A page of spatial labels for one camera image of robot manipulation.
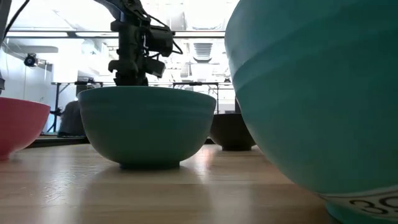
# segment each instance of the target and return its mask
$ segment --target white label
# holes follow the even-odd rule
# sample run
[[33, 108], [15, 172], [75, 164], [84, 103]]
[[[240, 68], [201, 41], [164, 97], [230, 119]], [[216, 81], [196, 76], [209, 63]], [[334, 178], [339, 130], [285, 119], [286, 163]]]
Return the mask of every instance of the white label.
[[352, 194], [319, 194], [321, 198], [374, 218], [398, 221], [398, 185]]

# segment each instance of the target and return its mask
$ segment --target table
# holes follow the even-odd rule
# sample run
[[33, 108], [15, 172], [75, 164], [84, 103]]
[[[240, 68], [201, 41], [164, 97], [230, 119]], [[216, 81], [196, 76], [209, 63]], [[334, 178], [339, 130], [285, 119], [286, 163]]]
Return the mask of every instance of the table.
[[179, 169], [121, 170], [90, 145], [25, 149], [0, 162], [2, 224], [335, 223], [259, 149], [205, 145]]

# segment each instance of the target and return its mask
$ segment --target wooden table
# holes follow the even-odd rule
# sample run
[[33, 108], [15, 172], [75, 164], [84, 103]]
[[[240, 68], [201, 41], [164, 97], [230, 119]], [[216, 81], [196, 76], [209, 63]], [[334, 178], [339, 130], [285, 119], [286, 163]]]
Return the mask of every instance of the wooden table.
[[0, 162], [1, 224], [322, 224], [323, 202], [262, 153], [203, 146], [181, 168], [125, 171], [90, 145], [25, 149]]

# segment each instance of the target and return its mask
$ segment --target dark brown bowl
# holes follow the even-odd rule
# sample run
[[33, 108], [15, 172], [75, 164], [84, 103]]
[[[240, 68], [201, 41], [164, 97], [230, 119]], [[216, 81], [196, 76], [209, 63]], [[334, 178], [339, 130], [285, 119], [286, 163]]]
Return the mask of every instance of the dark brown bowl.
[[248, 151], [256, 145], [240, 113], [215, 114], [210, 138], [225, 151]]

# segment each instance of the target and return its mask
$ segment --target large teal bowl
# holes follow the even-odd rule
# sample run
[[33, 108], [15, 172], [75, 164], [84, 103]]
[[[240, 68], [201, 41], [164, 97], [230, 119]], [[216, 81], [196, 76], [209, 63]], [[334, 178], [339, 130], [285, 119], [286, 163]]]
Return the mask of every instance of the large teal bowl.
[[266, 156], [343, 223], [398, 221], [398, 1], [241, 0], [225, 44]]
[[122, 168], [175, 167], [210, 132], [216, 100], [193, 91], [147, 86], [86, 90], [78, 95], [90, 143]]

